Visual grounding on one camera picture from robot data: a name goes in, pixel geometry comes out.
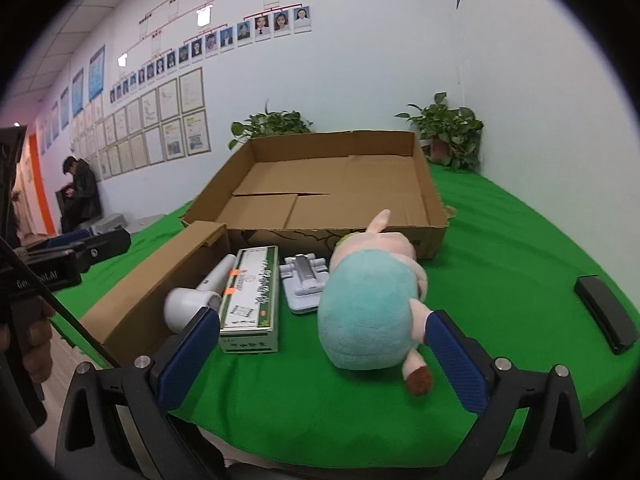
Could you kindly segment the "operator left hand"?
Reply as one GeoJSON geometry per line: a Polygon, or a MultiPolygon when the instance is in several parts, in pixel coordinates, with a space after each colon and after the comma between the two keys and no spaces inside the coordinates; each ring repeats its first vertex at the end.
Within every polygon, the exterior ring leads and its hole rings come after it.
{"type": "Polygon", "coordinates": [[[29,352],[24,355],[23,366],[34,384],[42,384],[50,378],[52,372],[50,318],[55,310],[42,297],[38,296],[36,300],[42,309],[42,315],[29,325],[26,332],[29,352]]]}

